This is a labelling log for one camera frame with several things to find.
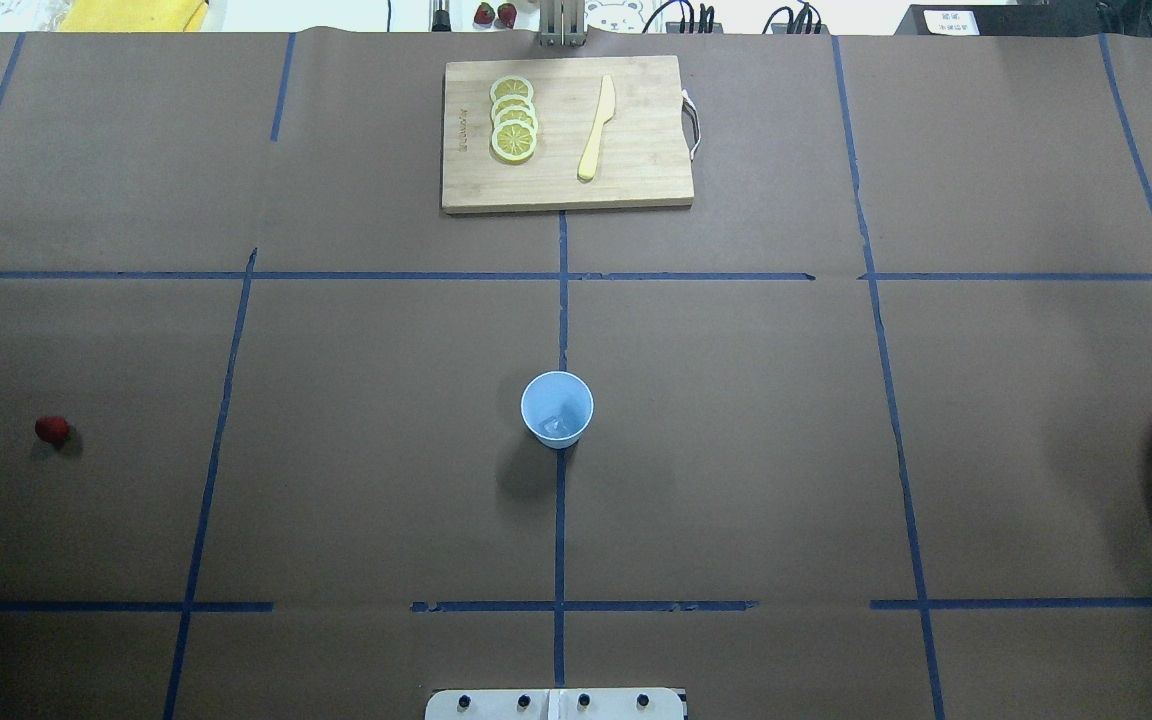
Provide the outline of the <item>aluminium frame post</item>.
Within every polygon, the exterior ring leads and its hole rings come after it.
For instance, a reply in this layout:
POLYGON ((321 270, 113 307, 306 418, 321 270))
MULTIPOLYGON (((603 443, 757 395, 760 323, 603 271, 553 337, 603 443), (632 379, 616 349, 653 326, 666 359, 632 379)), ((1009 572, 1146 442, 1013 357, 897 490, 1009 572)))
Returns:
POLYGON ((586 3, 577 0, 538 1, 538 44, 581 47, 588 41, 586 3))

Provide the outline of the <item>wooden cutting board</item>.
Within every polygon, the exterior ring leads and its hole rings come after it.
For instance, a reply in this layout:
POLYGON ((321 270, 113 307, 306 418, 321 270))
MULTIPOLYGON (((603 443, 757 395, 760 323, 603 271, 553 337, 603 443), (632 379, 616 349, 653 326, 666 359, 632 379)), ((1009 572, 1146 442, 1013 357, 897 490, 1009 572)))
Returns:
POLYGON ((444 73, 442 210, 448 214, 581 209, 685 209, 695 197, 676 55, 452 61, 444 73), (604 74, 616 88, 593 182, 576 177, 604 74), (535 88, 538 146, 507 164, 490 146, 488 90, 502 76, 535 88))

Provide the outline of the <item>strawberry on side table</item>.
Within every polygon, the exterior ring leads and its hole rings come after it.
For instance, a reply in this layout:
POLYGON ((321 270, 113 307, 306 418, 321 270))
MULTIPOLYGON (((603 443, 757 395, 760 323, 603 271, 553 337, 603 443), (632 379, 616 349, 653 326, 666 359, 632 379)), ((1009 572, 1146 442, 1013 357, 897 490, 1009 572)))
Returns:
POLYGON ((518 10, 515 3, 499 3, 495 8, 495 24, 503 29, 516 26, 518 10))

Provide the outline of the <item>yellow plastic knife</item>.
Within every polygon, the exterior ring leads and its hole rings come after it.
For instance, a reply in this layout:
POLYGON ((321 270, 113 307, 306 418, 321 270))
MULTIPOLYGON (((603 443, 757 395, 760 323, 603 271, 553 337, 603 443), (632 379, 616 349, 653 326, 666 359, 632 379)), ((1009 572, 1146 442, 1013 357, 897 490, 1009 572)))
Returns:
POLYGON ((588 141, 582 149, 576 177, 582 183, 593 182, 602 161, 602 135, 605 126, 614 118, 616 109, 616 88, 611 74, 604 74, 600 82, 598 100, 596 100, 594 118, 591 122, 588 141))

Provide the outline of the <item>lemon slice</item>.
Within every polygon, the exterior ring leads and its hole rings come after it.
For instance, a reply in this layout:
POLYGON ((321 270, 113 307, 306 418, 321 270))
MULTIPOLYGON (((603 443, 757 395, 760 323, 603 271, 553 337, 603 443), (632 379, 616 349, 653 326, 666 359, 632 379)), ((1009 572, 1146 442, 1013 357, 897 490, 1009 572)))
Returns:
POLYGON ((525 97, 524 94, 499 97, 492 106, 494 124, 505 123, 507 120, 526 120, 526 122, 535 124, 536 118, 538 118, 538 114, 536 114, 535 104, 532 104, 530 97, 525 97))
POLYGON ((509 106, 509 108, 499 111, 493 118, 493 129, 502 128, 509 123, 526 126, 531 131, 538 131, 538 118, 536 118, 535 109, 526 108, 526 106, 509 106))
POLYGON ((493 103, 513 96, 531 101, 535 99, 535 88, 532 88, 532 83, 525 77, 502 76, 493 82, 492 88, 488 90, 488 96, 493 103))
POLYGON ((521 123, 509 123, 499 129, 492 129, 490 146, 495 158, 507 164, 520 164, 535 156, 538 146, 538 131, 531 131, 521 123))

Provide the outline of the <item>ice cube in cup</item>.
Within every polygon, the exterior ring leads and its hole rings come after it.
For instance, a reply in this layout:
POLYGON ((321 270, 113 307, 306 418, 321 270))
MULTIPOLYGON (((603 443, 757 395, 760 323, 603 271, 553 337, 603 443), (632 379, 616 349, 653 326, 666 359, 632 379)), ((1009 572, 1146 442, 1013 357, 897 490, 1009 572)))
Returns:
POLYGON ((540 434, 558 441, 558 439, 571 437, 576 429, 579 429, 579 420, 573 420, 571 416, 568 415, 553 415, 541 420, 540 434))

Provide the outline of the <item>red strawberry on table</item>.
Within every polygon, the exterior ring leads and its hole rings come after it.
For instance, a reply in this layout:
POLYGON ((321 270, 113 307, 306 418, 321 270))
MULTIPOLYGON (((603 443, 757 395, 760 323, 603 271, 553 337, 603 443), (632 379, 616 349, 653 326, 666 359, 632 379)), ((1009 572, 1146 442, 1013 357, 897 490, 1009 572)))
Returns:
POLYGON ((71 434, 71 425, 65 416, 41 416, 35 420, 35 434, 41 442, 63 446, 71 434))

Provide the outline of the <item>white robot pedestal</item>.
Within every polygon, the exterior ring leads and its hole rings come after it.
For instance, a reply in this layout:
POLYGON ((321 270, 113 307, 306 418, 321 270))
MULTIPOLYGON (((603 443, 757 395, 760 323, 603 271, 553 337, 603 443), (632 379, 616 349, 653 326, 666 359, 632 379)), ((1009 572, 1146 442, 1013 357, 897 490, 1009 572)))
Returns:
POLYGON ((687 719, 685 694, 667 687, 444 689, 425 719, 687 719))

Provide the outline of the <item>light blue cup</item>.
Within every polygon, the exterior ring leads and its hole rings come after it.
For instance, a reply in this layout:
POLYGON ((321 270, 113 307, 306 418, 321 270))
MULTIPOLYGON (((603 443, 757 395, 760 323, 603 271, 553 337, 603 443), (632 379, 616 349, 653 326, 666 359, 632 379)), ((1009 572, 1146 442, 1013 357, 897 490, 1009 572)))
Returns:
POLYGON ((520 397, 520 414, 526 430, 539 442, 553 450, 563 450, 579 442, 582 433, 589 429, 594 415, 593 392, 573 373, 541 373, 526 382, 520 397), (573 420, 579 420, 579 429, 571 437, 558 441, 541 437, 541 420, 553 415, 571 416, 573 420))

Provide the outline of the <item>yellow cloth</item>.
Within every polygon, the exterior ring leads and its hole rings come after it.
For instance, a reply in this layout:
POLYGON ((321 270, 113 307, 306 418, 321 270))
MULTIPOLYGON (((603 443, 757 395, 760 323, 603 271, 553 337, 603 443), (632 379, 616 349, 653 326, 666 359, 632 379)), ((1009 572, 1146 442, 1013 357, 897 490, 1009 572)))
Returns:
POLYGON ((68 33, 195 32, 210 1, 73 1, 58 31, 68 33))

